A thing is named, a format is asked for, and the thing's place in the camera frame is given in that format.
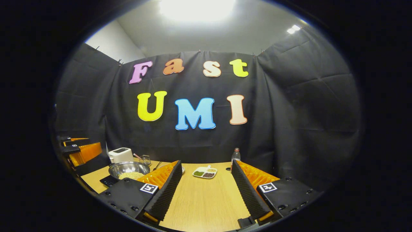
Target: foam letter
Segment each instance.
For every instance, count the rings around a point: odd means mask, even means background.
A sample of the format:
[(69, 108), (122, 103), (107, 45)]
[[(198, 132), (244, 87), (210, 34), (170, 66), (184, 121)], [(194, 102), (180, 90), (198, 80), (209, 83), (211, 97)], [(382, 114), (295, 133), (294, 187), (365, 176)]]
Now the foam letter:
[(205, 76), (218, 77), (222, 74), (222, 71), (219, 68), (220, 64), (216, 61), (206, 61), (203, 64), (203, 67), (205, 68), (203, 70)]
[(133, 76), (131, 77), (131, 80), (129, 81), (129, 84), (134, 84), (134, 83), (139, 83), (142, 81), (142, 78), (140, 78), (140, 74), (142, 76), (146, 75), (147, 72), (147, 67), (151, 67), (153, 65), (153, 62), (145, 62), (141, 64), (136, 64), (134, 66), (134, 72)]
[(247, 75), (249, 75), (248, 72), (243, 71), (243, 67), (246, 67), (248, 64), (242, 62), (241, 59), (232, 60), (231, 62), (229, 62), (229, 64), (233, 65), (233, 73), (236, 76), (246, 77)]
[(213, 98), (202, 98), (197, 105), (196, 110), (193, 109), (189, 100), (177, 99), (175, 104), (178, 106), (178, 124), (176, 130), (187, 130), (189, 126), (186, 124), (185, 118), (189, 122), (192, 129), (196, 128), (200, 118), (200, 129), (213, 129), (216, 124), (213, 123), (212, 104), (215, 102)]
[(180, 73), (183, 71), (183, 60), (182, 59), (173, 59), (166, 63), (166, 68), (163, 69), (164, 75), (169, 75), (172, 73)]
[(248, 119), (243, 115), (242, 100), (245, 99), (243, 95), (230, 95), (226, 98), (230, 102), (232, 108), (232, 119), (229, 121), (232, 125), (245, 124)]
[(159, 119), (163, 114), (163, 102), (164, 96), (166, 96), (166, 91), (158, 91), (154, 93), (156, 97), (156, 110), (153, 113), (147, 111), (147, 102), (150, 97), (150, 93), (145, 92), (137, 95), (139, 103), (137, 104), (137, 115), (143, 121), (155, 121)]

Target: grains in bowl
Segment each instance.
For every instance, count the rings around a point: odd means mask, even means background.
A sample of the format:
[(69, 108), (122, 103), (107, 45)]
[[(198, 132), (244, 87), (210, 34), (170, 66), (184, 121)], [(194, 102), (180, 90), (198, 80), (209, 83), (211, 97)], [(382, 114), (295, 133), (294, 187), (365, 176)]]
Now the grains in bowl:
[(130, 179), (133, 179), (133, 180), (137, 180), (142, 176), (144, 176), (144, 174), (138, 173), (138, 172), (122, 173), (119, 176), (119, 180), (122, 180), (123, 178), (130, 178)]

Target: letter m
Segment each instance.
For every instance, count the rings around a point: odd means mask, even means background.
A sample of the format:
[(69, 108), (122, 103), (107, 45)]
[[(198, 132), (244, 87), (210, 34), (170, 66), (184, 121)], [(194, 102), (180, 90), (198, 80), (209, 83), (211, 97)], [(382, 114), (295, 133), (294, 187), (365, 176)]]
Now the letter m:
[(216, 124), (213, 123), (212, 104), (215, 102), (213, 98), (202, 98), (197, 105), (196, 110), (193, 109), (189, 100), (177, 99), (175, 104), (178, 106), (178, 124), (176, 130), (187, 130), (189, 126), (186, 124), (186, 119), (192, 129), (196, 128), (200, 118), (200, 129), (213, 129)]

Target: ceiling light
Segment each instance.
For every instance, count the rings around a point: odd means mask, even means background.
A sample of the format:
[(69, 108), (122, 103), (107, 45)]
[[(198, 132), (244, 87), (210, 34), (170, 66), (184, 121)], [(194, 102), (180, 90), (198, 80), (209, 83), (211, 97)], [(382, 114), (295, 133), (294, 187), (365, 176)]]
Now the ceiling light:
[(178, 21), (218, 21), (233, 9), (235, 0), (162, 0), (160, 13)]
[(289, 34), (293, 34), (293, 33), (295, 33), (295, 30), (291, 28), (291, 29), (287, 30), (287, 32), (288, 32)]
[(296, 25), (293, 25), (293, 26), (292, 26), (292, 29), (295, 30), (295, 31), (298, 31), (298, 30), (300, 30), (300, 27), (298, 27), (298, 26), (296, 26)]

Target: wire basket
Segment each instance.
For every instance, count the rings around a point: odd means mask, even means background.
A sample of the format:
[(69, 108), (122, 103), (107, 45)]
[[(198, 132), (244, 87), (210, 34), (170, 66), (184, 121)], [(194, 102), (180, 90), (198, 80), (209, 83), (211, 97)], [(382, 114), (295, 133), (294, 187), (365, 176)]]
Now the wire basket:
[(139, 163), (143, 163), (149, 167), (150, 165), (152, 165), (152, 162), (150, 161), (150, 156), (148, 155), (142, 155), (142, 157), (139, 159)]

